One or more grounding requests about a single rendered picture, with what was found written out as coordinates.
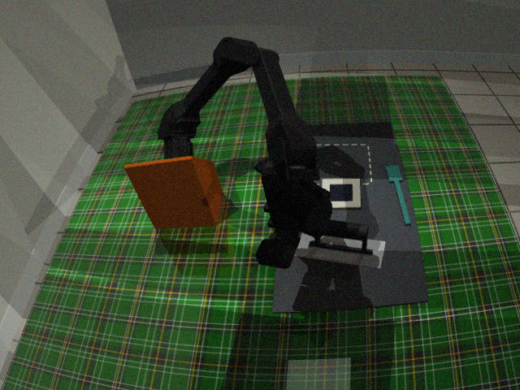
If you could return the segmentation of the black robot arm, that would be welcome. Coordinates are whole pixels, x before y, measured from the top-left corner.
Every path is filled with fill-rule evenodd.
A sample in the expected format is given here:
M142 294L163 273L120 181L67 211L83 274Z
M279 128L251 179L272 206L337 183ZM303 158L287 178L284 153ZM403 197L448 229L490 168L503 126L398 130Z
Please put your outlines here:
M268 118L265 136L269 155L254 166L261 174L266 201L292 216L289 233L299 230L320 239L332 215L331 193L313 181L320 180L316 141L297 115L279 55L257 47L253 41L234 37L224 37L213 55L206 73L162 117L157 134L164 141L164 159L193 156L190 139L196 137L201 124L200 110L232 75L252 66Z

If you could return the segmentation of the beige square tile with black centre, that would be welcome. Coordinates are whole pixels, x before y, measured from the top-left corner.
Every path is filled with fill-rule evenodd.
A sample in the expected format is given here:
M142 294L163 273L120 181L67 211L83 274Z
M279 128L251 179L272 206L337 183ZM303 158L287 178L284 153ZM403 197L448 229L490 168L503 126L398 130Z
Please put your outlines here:
M332 209L361 208L360 179L323 179Z

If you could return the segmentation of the teal small trowel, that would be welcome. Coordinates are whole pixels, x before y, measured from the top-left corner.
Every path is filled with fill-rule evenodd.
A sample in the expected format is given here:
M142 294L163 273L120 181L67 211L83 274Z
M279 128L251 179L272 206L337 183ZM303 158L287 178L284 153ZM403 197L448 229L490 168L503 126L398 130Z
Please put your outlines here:
M388 175L389 183L394 182L394 184L395 184L396 194L397 194L398 199L400 201L399 204L400 204L400 207L401 207L401 210L402 210L401 213L402 213L402 215L404 217L404 223L405 223L405 225L410 225L411 224L410 217L409 217L408 212L407 212L407 207L405 205L405 199L403 197L401 186L400 186L400 183L399 183L399 182L403 182L400 168L399 168L398 165L394 165L394 166L387 166L387 167L385 167L385 170L386 170L387 175Z

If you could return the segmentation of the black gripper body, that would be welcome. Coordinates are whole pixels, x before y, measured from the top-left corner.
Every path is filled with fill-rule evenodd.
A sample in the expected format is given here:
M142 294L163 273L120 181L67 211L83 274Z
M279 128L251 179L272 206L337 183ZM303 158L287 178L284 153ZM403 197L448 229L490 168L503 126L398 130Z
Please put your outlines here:
M296 234L289 233L292 216L284 208L275 208L267 202L263 209L270 213L267 226L275 231L271 239L261 241L255 257L261 265L286 269L291 266L295 253Z

